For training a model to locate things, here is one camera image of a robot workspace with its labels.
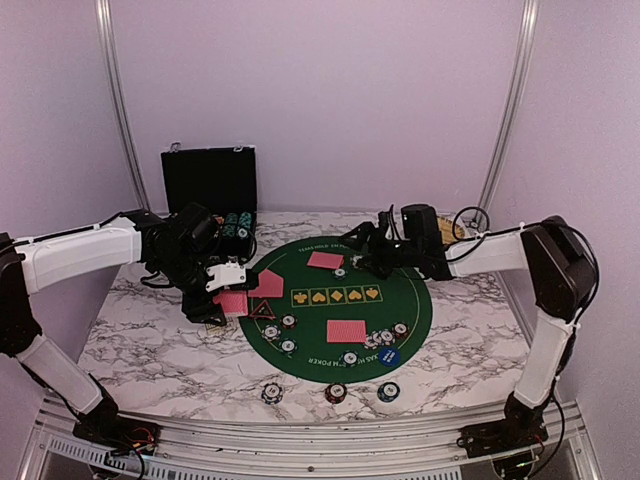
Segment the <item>red playing card deck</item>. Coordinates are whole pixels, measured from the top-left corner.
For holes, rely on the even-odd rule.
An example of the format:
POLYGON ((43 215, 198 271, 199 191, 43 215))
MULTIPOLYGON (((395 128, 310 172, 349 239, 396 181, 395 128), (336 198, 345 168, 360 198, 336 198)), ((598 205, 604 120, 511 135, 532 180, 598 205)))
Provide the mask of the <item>red playing card deck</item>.
POLYGON ((213 302, 221 307, 226 316, 242 317, 248 315, 248 298, 245 291, 224 290, 214 297, 213 302))

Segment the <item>red card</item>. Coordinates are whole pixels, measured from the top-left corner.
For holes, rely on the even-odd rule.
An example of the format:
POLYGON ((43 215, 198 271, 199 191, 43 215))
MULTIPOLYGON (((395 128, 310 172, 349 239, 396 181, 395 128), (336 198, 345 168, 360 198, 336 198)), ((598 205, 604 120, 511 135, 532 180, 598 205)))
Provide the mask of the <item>red card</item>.
POLYGON ((331 344, 364 343, 367 326, 364 320, 328 320, 327 342, 331 344))
POLYGON ((268 278, 260 284, 259 298, 282 298, 284 295, 284 280, 282 278, 268 278))
POLYGON ((344 264, 344 256, 341 254, 314 251, 311 253, 307 266, 312 268, 337 270, 344 264))

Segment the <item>red chips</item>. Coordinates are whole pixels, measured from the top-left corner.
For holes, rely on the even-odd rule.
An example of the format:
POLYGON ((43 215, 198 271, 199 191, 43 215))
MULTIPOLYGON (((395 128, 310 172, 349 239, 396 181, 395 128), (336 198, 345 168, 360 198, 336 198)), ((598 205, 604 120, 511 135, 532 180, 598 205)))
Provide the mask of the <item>red chips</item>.
POLYGON ((393 332, 397 338, 406 338, 410 333, 410 330, 406 324, 397 323, 393 326, 393 332))
POLYGON ((293 329, 297 326, 298 319, 293 314, 286 314, 281 318, 280 323, 284 329, 293 329))

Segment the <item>red black chip stack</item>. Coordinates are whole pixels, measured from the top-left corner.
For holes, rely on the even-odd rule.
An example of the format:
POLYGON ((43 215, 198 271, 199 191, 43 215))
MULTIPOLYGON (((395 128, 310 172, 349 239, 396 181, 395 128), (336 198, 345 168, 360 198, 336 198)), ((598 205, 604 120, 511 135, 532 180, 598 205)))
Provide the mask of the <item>red black chip stack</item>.
POLYGON ((325 399, 331 404, 342 403, 347 395, 347 388, 342 383, 329 384, 324 390, 325 399))

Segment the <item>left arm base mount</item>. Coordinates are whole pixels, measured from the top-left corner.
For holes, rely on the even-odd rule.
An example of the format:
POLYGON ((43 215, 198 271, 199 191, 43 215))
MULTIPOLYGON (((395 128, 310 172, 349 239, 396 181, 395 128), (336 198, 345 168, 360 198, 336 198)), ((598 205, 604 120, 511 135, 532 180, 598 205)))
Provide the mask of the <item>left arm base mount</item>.
POLYGON ((152 422, 119 418, 106 433, 79 422, 75 423, 72 433, 76 438, 111 447, 118 454, 131 453, 135 449, 142 455, 151 455, 155 452, 160 431, 161 427, 152 422))

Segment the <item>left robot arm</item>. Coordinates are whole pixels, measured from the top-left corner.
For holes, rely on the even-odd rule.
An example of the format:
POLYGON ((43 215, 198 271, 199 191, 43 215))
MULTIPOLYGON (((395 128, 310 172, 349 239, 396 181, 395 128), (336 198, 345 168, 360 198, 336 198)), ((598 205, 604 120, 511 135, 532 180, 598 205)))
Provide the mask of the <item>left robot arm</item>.
POLYGON ((244 267, 205 254, 219 229, 190 204, 163 218, 149 210, 40 236, 1 235, 1 353, 75 414, 90 439, 129 441, 142 427, 119 414, 107 389, 77 363, 119 267, 141 264, 181 293, 188 320, 222 324, 215 295, 246 279, 244 267))

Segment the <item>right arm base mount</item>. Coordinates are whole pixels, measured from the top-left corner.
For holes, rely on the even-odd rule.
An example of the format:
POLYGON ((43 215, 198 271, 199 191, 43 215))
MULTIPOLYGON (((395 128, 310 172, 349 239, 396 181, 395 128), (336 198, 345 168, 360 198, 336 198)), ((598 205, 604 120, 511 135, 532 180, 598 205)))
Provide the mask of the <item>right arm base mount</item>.
POLYGON ((468 458, 529 447, 549 438, 544 424, 534 424, 528 429, 514 432, 508 428, 506 420, 465 426, 459 432, 456 444, 466 451, 468 458))

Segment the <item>black triangular dealer button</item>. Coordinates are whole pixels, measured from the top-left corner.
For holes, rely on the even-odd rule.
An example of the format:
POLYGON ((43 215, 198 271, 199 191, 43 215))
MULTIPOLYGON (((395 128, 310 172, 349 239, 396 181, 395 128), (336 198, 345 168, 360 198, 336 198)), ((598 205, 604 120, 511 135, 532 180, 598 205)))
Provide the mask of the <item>black triangular dealer button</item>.
POLYGON ((252 319, 268 319, 273 320, 276 318, 276 314, 271 308, 267 299, 262 300, 254 310, 249 314, 252 319))

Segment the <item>blue small blind button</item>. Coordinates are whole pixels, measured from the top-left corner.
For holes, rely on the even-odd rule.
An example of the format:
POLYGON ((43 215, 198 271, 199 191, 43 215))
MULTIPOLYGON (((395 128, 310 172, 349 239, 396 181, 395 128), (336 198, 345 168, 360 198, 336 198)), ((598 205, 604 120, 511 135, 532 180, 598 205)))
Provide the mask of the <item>blue small blind button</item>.
POLYGON ((386 347, 378 352, 378 361, 388 368, 395 368, 401 363, 401 353, 393 347, 386 347))

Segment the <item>teal chip stack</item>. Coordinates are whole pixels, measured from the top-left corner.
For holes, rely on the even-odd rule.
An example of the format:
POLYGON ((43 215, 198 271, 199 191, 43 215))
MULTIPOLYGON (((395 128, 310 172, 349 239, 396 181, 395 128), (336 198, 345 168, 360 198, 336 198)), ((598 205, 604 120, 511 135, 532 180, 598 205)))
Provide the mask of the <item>teal chip stack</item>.
POLYGON ((395 382, 385 382, 377 389, 377 397, 384 403, 396 400, 401 393, 399 385, 395 382))

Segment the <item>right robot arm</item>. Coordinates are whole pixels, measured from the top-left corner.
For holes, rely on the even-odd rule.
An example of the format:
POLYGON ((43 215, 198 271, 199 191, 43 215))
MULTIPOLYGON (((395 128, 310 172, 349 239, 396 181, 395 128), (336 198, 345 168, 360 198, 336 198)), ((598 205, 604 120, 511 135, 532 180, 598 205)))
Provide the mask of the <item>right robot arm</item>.
POLYGON ((340 236, 359 253, 358 268, 379 279, 411 267, 433 281, 497 273, 529 284, 530 350, 495 428, 502 446, 519 446, 541 423, 572 356, 580 319, 598 292, 600 269, 592 246, 559 215, 499 231, 485 228, 471 237, 454 235, 451 242, 444 240, 432 206, 408 205, 401 217, 397 223, 388 209, 376 223, 363 222, 340 236))

